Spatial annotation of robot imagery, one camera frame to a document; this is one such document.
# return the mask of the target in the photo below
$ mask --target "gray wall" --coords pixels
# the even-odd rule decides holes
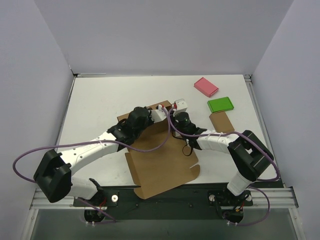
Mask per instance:
[[[293,0],[35,0],[74,73],[252,74]]]
[[[16,240],[36,185],[12,162],[55,142],[73,76],[33,0],[1,1],[0,33],[0,239]],[[40,159],[25,157],[18,169],[31,178]]]
[[[320,1],[295,0],[253,74],[253,86],[308,239],[319,239]]]

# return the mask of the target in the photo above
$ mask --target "brown cardboard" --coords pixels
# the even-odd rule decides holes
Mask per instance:
[[[235,130],[225,111],[212,113],[209,118],[218,133],[227,134]]]
[[[158,104],[171,108],[168,101],[150,106],[155,109]],[[118,121],[127,118],[128,114],[118,117]],[[152,149],[163,142],[168,134],[168,122],[158,122],[143,131],[141,136],[132,144],[139,149]],[[171,135],[167,142],[152,152],[137,152],[129,150],[125,153],[133,182],[141,187],[134,189],[141,199],[148,199],[185,183],[199,176],[200,166],[196,154],[184,156],[182,148],[185,142],[173,138]]]

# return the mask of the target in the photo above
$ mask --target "pink block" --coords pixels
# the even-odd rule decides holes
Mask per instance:
[[[213,85],[204,77],[200,78],[195,84],[194,87],[210,98],[214,93],[216,93],[219,88]]]

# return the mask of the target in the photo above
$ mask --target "white tabletop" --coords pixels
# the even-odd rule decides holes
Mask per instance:
[[[219,91],[211,98],[194,88],[194,83],[205,77]],[[251,130],[265,143],[258,118],[242,75],[206,76],[128,76],[76,78],[63,125],[60,144],[89,141],[117,123],[117,116],[129,113],[137,106],[149,106],[169,100],[185,99],[187,112],[197,127],[213,130],[207,101],[229,97],[234,109],[227,111],[234,129]],[[101,186],[134,185],[124,149],[106,155],[79,170],[75,176],[94,178]],[[199,159],[200,175],[190,184],[226,183],[237,168],[229,154],[212,150],[195,150]],[[272,166],[261,178],[274,178]]]

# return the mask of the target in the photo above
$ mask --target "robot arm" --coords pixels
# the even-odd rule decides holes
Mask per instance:
[[[228,183],[227,189],[234,196],[241,195],[271,164],[261,152],[242,137],[238,137],[235,134],[227,136],[210,135],[212,131],[196,127],[196,125],[190,121],[187,112],[172,114],[170,117],[174,127],[179,132],[190,135],[190,137],[182,135],[182,138],[191,148],[198,150],[214,150],[232,156],[238,172]],[[245,130],[242,134],[256,143],[272,160],[274,160],[271,152],[253,132]]]
[[[90,200],[95,195],[103,194],[100,185],[92,178],[83,179],[73,175],[93,161],[122,150],[124,146],[118,143],[132,145],[143,130],[166,118],[167,115],[161,105],[158,109],[136,107],[128,118],[119,121],[91,140],[99,143],[86,144],[59,153],[54,149],[47,151],[33,179],[51,203],[66,196]]]

